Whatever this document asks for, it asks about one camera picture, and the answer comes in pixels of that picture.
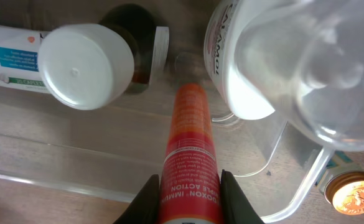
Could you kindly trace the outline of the white spray bottle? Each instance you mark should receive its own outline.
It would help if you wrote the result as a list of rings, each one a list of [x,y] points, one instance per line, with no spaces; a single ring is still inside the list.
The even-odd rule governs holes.
[[[221,1],[205,68],[231,112],[275,112],[320,145],[364,151],[364,0]]]

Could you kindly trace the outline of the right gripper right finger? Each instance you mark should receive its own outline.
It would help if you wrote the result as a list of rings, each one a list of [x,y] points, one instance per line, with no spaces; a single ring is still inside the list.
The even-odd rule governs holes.
[[[234,175],[222,170],[220,201],[225,224],[264,224],[236,181]]]

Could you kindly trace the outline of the small jar gold lid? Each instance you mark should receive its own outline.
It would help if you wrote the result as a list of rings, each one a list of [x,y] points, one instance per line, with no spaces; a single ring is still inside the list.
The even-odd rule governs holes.
[[[339,213],[364,214],[364,170],[344,152],[334,153],[315,186]]]

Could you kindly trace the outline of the Panadol medicine box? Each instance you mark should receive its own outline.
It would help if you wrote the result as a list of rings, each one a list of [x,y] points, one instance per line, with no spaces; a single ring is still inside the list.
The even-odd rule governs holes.
[[[48,93],[38,69],[46,32],[0,26],[0,86]]]

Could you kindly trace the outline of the orange tube white cap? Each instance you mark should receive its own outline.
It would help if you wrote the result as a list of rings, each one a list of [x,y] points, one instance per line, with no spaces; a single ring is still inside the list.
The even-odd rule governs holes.
[[[223,223],[208,101],[195,83],[175,97],[159,202],[159,223]]]

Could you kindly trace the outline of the dark bottle white cap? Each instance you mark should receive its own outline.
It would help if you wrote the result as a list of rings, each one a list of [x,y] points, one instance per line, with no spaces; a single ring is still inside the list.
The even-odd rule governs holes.
[[[37,57],[46,89],[78,110],[102,108],[145,91],[167,60],[170,30],[137,4],[112,8],[94,24],[49,32]]]

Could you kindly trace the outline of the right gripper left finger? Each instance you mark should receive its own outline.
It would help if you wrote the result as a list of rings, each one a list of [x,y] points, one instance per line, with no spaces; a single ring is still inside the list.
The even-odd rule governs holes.
[[[159,212],[160,180],[153,174],[113,224],[155,224]]]

